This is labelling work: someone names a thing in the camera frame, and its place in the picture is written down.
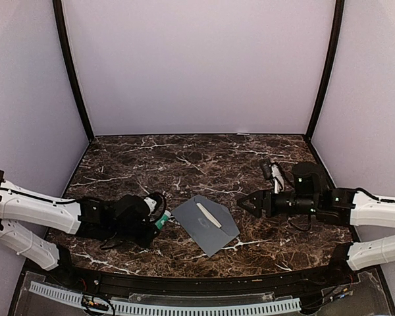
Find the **green white glue stick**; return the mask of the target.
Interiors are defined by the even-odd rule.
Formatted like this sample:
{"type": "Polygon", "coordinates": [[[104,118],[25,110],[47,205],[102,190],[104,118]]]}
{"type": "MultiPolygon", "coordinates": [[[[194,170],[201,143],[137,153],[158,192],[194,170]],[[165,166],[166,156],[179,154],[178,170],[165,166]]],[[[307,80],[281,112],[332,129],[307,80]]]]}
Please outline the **green white glue stick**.
{"type": "Polygon", "coordinates": [[[169,211],[165,211],[156,221],[155,221],[155,226],[158,230],[162,230],[163,226],[165,223],[169,220],[171,217],[171,213],[169,211]]]}

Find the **grey blue envelope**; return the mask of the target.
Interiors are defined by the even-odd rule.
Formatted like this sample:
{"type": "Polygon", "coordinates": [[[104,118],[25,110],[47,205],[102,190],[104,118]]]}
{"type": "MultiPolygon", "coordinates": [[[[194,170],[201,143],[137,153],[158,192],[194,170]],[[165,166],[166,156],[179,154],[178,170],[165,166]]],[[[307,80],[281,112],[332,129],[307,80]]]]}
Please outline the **grey blue envelope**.
{"type": "Polygon", "coordinates": [[[215,255],[240,234],[228,208],[201,195],[179,205],[172,211],[172,215],[208,257],[215,255]],[[222,227],[217,228],[211,223],[196,203],[203,204],[222,227]]]}

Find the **white letter paper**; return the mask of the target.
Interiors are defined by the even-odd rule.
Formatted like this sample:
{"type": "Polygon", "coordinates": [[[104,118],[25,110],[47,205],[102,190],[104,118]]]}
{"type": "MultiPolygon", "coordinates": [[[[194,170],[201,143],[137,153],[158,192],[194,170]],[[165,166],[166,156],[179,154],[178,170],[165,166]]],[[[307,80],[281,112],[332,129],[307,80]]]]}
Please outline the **white letter paper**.
{"type": "Polygon", "coordinates": [[[196,206],[203,213],[203,215],[213,223],[217,228],[221,228],[222,224],[209,212],[209,210],[201,203],[196,203],[196,206]]]}

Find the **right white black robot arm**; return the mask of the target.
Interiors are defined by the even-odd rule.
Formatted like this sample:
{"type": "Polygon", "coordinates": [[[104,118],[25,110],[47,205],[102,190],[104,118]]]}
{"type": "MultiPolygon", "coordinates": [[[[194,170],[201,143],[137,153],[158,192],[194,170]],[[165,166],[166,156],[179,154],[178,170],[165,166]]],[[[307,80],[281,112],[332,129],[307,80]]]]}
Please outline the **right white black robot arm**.
{"type": "MultiPolygon", "coordinates": [[[[334,226],[395,228],[395,197],[375,196],[363,188],[329,188],[322,166],[312,162],[292,167],[293,189],[286,191],[287,178],[278,164],[266,161],[261,168],[274,189],[258,190],[237,201],[239,207],[254,217],[305,215],[334,226]]],[[[323,270],[323,280],[336,286],[347,277],[348,271],[391,262],[395,262],[395,235],[370,242],[339,244],[323,270]]]]}

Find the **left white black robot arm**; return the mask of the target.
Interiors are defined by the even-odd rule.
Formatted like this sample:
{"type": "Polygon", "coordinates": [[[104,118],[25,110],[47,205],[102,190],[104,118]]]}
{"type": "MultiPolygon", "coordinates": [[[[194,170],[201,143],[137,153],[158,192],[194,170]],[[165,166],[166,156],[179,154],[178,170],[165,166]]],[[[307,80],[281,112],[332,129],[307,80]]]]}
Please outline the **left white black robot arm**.
{"type": "Polygon", "coordinates": [[[0,242],[45,271],[53,271],[66,287],[80,281],[70,252],[47,242],[23,226],[24,222],[60,230],[81,238],[106,242],[116,238],[148,248],[170,213],[163,194],[127,194],[116,201],[96,197],[63,199],[25,190],[5,180],[0,170],[0,242]]]}

